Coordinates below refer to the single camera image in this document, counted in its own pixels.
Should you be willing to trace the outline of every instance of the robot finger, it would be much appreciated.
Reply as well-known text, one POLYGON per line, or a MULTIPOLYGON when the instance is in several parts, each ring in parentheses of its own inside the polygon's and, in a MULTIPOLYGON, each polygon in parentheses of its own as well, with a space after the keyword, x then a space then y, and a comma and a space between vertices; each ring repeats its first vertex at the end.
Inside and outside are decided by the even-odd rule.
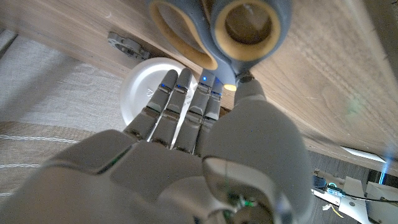
POLYGON ((169 103, 152 135, 152 142, 160 143, 166 148, 170 147, 191 79, 191 70, 189 68, 184 68, 177 79, 169 103))
POLYGON ((199 130, 197 144, 193 152, 194 155, 201 156, 205 143, 210 136, 210 130, 220 115, 221 96, 223 93, 223 84, 216 78, 211 90, 210 98, 207 102, 206 111, 203 118, 203 124, 199 130))
POLYGON ((125 133, 132 134, 140 140, 149 137, 169 100, 177 78, 178 73, 175 70, 167 72, 147 106, 125 128, 125 133))
POLYGON ((195 90, 177 140, 175 141, 174 149, 192 154, 214 80, 215 76, 212 73, 207 70, 202 72, 198 87, 195 90))

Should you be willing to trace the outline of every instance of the white lid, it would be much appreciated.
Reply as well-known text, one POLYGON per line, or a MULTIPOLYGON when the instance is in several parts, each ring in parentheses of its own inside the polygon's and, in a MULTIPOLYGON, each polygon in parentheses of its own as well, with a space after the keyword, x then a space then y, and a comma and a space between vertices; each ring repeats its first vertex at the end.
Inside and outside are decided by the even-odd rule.
MULTIPOLYGON (((166 73, 174 69, 180 75, 183 68, 185 66, 180 62, 169 58, 151 58, 135 66, 126 79, 124 79, 120 92, 120 107, 126 125, 148 104, 166 73)), ((176 133, 181 128, 183 118, 188 111, 197 85, 197 81, 192 77, 176 133)))

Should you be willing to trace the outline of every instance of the metal bracket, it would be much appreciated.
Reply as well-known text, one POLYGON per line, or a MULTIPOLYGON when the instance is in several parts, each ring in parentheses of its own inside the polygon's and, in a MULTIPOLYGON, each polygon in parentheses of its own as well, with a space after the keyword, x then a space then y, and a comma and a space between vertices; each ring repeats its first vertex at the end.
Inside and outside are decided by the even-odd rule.
POLYGON ((136 58, 140 61, 149 58, 150 53, 143 49, 140 44, 129 38, 119 36, 117 33, 109 32, 108 43, 125 53, 128 57, 136 58))

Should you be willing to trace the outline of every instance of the robotic hand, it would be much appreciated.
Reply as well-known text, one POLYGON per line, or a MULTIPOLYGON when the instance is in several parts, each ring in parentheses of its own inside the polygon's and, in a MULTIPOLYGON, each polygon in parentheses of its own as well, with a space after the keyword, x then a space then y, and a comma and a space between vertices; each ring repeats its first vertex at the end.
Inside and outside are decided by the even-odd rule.
POLYGON ((249 72, 220 120, 222 84, 202 74, 172 145, 191 77, 169 71, 123 133, 95 134, 47 161, 0 222, 306 223, 307 151, 249 72))

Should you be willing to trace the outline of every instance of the wooden table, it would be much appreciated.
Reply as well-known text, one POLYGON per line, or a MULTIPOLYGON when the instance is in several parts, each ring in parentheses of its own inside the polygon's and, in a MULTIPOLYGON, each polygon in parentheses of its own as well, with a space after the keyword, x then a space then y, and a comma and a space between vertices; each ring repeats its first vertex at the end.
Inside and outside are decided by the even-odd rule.
MULTIPOLYGON (((200 73, 162 37, 144 2, 2 0, 0 26, 122 77, 135 63, 108 45, 109 31, 200 73)), ((251 71, 268 100, 297 124, 308 150, 398 176, 398 35, 375 19, 382 6, 369 10, 372 4, 294 1, 285 42, 251 71), (375 153, 388 163, 340 146, 375 153)), ((232 108, 233 96, 225 91, 222 105, 232 108)))

